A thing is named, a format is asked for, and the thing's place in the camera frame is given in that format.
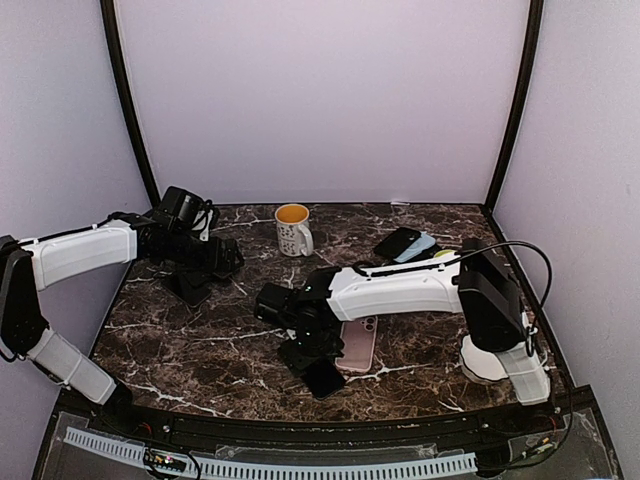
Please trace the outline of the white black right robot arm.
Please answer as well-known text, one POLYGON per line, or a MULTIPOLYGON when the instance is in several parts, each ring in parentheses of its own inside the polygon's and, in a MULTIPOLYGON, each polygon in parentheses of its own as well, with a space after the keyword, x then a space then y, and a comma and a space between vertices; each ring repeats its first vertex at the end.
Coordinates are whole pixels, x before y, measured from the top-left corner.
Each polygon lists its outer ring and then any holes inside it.
POLYGON ((272 289, 273 300, 257 302, 256 311, 294 331, 279 354, 316 399, 345 385, 336 368, 344 349, 340 323, 400 313, 460 313, 468 344, 483 358, 494 358, 513 386, 520 404, 511 410, 511 426, 530 434, 549 416, 551 380, 534 347, 536 329, 526 319, 516 280, 478 239, 410 265, 323 268, 298 289, 272 289))

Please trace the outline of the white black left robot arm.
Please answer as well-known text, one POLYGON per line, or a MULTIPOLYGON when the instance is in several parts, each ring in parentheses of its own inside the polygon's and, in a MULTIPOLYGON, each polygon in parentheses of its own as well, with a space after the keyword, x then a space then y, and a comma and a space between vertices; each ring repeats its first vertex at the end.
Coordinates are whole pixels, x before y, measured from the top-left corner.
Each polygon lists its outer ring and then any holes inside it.
POLYGON ((103 407, 120 436, 141 427, 130 389, 56 331, 43 300, 79 287, 84 277, 139 260, 169 262, 197 285, 225 280, 244 264, 238 243, 174 221, 116 212, 107 220, 50 237, 1 239, 1 343, 7 361, 28 360, 61 387, 103 407))

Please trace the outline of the pink phone case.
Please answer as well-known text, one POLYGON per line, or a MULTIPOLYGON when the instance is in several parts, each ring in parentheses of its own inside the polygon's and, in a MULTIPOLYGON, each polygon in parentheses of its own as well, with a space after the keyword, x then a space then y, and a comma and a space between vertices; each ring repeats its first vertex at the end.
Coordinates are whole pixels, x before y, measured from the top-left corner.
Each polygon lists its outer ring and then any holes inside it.
POLYGON ((340 339, 344 343, 343 355, 335 360, 345 371, 366 373, 370 370, 376 342, 378 319, 375 316, 344 322, 340 339))

